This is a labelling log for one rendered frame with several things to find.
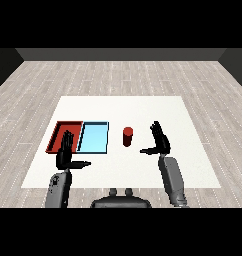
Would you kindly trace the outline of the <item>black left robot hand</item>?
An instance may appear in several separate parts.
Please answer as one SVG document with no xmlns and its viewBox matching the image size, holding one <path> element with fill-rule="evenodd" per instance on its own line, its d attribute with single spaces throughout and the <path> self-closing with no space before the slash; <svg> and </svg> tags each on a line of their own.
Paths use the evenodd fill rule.
<svg viewBox="0 0 242 256">
<path fill-rule="evenodd" d="M 61 147 L 58 149 L 56 155 L 56 167 L 58 170 L 82 169 L 90 165 L 88 161 L 73 161 L 72 160 L 72 146 L 74 135 L 66 130 L 61 140 Z"/>
</svg>

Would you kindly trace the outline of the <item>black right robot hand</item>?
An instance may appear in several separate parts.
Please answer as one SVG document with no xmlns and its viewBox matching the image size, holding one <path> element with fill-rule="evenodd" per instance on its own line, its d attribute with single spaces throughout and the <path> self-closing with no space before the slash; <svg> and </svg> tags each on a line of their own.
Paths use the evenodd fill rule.
<svg viewBox="0 0 242 256">
<path fill-rule="evenodd" d="M 155 141 L 155 146 L 153 148 L 147 148 L 147 149 L 141 149 L 141 153 L 145 153 L 148 155 L 152 154 L 163 154 L 167 155 L 171 151 L 171 146 L 170 142 L 167 138 L 167 136 L 163 133 L 162 127 L 158 121 L 155 121 L 151 126 L 150 126 L 154 141 Z"/>
</svg>

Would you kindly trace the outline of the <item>red shallow open box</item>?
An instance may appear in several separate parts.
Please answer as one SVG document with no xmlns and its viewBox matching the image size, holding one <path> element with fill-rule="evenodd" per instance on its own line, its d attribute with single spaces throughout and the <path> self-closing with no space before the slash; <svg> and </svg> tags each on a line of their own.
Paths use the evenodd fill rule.
<svg viewBox="0 0 242 256">
<path fill-rule="evenodd" d="M 50 141 L 46 148 L 46 153 L 56 154 L 61 147 L 64 132 L 68 130 L 73 134 L 72 153 L 77 152 L 77 143 L 82 129 L 82 121 L 58 121 L 55 125 Z"/>
</svg>

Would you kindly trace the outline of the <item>small red can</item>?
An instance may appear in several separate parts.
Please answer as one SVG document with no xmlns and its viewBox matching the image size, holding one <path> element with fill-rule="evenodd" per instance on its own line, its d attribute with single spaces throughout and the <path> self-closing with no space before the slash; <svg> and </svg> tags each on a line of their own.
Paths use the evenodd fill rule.
<svg viewBox="0 0 242 256">
<path fill-rule="evenodd" d="M 129 147 L 132 142 L 133 129 L 131 127 L 125 127 L 123 129 L 123 145 Z"/>
</svg>

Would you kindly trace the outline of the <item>light blue shallow open box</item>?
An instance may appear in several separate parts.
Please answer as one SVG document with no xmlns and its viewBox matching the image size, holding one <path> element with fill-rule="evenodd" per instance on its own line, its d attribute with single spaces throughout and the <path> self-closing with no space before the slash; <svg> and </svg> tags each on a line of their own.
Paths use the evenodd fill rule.
<svg viewBox="0 0 242 256">
<path fill-rule="evenodd" d="M 106 154 L 108 131 L 107 121 L 85 121 L 79 135 L 76 152 L 78 154 Z"/>
</svg>

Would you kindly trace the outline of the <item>dark grey robot body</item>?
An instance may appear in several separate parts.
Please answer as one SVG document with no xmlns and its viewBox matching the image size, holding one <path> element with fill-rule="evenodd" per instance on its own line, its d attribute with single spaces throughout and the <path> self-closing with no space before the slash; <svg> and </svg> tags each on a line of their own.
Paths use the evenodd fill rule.
<svg viewBox="0 0 242 256">
<path fill-rule="evenodd" d="M 131 188 L 125 189 L 124 196 L 117 195 L 117 189 L 111 188 L 109 195 L 91 204 L 91 208 L 151 208 L 148 200 L 135 197 Z"/>
</svg>

